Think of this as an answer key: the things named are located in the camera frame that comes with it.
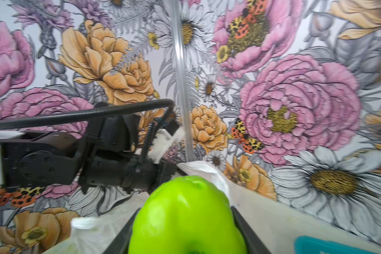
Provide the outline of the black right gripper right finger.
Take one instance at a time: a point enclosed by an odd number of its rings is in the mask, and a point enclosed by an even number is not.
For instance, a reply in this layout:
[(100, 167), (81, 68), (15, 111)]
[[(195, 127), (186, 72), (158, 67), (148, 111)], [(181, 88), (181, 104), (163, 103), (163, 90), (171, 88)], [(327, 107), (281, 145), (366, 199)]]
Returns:
[(244, 219), (235, 206), (231, 207), (236, 227), (243, 236), (248, 254), (271, 254), (265, 244), (255, 234), (252, 227)]

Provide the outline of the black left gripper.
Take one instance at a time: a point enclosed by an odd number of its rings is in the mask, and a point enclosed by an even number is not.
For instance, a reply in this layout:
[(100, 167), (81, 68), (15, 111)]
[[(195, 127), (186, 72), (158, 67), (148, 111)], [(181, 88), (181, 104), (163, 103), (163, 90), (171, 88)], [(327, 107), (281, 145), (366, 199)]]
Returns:
[(95, 186), (121, 187), (128, 192), (139, 189), (151, 193), (171, 180), (176, 165), (161, 155), (152, 157), (151, 152), (166, 152), (157, 142), (157, 135), (172, 137), (178, 133), (179, 123), (172, 116), (165, 120), (161, 116), (151, 117), (141, 152), (136, 154), (141, 123), (141, 116), (136, 113), (89, 121), (78, 180), (83, 193), (88, 193)]

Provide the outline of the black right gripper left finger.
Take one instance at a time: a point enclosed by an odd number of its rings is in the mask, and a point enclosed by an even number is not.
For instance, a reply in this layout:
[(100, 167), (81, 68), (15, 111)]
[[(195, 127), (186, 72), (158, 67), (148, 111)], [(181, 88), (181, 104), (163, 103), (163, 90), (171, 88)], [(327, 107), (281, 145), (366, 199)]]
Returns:
[(127, 254), (129, 250), (129, 243), (132, 236), (132, 228), (135, 217), (139, 213), (137, 209), (132, 217), (128, 220), (122, 230), (116, 235), (111, 244), (106, 248), (103, 254)]

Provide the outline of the white translucent plastic bag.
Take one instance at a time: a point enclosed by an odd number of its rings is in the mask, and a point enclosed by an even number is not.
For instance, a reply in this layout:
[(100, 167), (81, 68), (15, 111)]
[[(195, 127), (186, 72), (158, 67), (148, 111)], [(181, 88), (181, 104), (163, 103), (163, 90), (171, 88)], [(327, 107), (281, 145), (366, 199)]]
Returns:
[(207, 162), (179, 164), (185, 176), (159, 186), (129, 221), (127, 205), (72, 221), (72, 235), (51, 254), (245, 254), (229, 187)]

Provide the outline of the teal plastic mesh basket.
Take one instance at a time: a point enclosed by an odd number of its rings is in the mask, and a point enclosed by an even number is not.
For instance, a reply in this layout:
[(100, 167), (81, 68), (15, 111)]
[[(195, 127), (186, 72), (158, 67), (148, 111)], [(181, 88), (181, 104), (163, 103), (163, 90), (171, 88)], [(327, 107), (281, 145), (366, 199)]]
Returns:
[(381, 254), (381, 248), (368, 243), (338, 242), (300, 236), (294, 242), (296, 254)]

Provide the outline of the green fruit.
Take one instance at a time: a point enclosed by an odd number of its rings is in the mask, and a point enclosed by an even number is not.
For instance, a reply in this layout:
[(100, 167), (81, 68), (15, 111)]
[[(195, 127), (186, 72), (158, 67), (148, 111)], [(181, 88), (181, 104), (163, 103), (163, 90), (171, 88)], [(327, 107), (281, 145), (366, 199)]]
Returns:
[(130, 254), (245, 254), (227, 196), (200, 176), (158, 187), (135, 217)]

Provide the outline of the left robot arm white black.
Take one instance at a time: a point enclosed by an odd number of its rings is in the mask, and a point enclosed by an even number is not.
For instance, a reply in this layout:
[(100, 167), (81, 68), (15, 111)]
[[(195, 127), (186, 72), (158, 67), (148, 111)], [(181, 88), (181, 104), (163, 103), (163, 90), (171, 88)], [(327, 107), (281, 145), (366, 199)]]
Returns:
[(181, 128), (167, 105), (108, 106), (0, 121), (0, 185), (153, 192), (177, 170), (164, 159)]

